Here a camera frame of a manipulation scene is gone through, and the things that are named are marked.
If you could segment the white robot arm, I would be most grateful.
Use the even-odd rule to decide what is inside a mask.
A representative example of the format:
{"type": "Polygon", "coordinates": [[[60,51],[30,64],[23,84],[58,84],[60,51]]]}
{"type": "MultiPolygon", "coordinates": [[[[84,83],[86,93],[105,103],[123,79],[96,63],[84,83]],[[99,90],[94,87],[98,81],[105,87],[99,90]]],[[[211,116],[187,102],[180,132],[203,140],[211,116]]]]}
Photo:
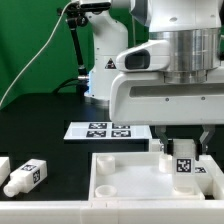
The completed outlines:
{"type": "Polygon", "coordinates": [[[153,125],[164,152],[176,158],[206,152],[224,124],[223,7],[224,0],[130,0],[149,39],[116,58],[111,121],[153,125]]]}

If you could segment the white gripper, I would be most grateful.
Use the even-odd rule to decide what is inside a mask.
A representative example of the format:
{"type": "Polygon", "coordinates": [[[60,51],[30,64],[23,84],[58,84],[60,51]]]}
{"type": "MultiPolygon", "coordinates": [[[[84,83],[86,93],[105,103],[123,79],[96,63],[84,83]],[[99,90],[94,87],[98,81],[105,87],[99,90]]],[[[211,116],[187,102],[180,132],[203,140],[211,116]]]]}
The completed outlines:
{"type": "Polygon", "coordinates": [[[121,72],[112,83],[109,115],[119,125],[156,126],[167,155],[173,154],[173,148],[165,126],[203,125],[196,142],[199,160],[207,152],[214,125],[224,124],[224,70],[210,71],[199,84],[167,84],[159,72],[121,72]]]}

